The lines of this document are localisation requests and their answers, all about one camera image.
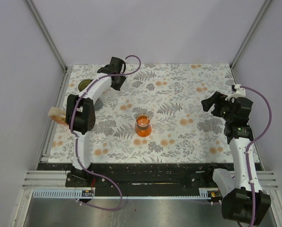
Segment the orange glass carafe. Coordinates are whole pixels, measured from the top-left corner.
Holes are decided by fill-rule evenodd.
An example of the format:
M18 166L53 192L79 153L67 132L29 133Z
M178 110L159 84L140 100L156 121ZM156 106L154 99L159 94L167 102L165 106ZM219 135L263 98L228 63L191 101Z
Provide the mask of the orange glass carafe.
M136 128L135 131L140 137L147 137L151 134L151 117L145 113L140 113L136 116Z

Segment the paper filter holder box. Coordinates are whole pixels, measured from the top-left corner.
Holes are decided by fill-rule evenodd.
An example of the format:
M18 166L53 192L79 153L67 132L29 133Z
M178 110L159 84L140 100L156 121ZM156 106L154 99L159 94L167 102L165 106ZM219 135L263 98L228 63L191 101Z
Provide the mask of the paper filter holder box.
M67 125L66 123L66 111L57 107L51 107L48 112L48 116L58 124Z

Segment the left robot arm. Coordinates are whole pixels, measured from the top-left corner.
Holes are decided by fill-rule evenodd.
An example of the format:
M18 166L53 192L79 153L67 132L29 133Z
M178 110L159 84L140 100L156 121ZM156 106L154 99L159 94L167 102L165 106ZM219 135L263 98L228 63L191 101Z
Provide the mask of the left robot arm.
M119 90L126 80L124 60L112 57L110 63L101 67L94 79L79 94L70 94L66 104L66 123L75 136L75 158L70 171L72 181L82 187L92 182L92 175L85 171L91 164L89 136L96 123L95 103L108 88Z

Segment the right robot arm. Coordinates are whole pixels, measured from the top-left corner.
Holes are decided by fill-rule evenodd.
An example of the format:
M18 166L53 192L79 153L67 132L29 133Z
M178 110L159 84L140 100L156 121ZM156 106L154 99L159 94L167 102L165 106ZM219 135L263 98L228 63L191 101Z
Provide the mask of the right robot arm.
M271 206L271 197L263 192L253 159L254 136L248 124L253 102L238 92L215 92L201 104L205 112L213 107L212 115L225 120L224 134L234 163L234 175L216 168L205 175L205 182L210 187L218 186L224 219L258 226Z

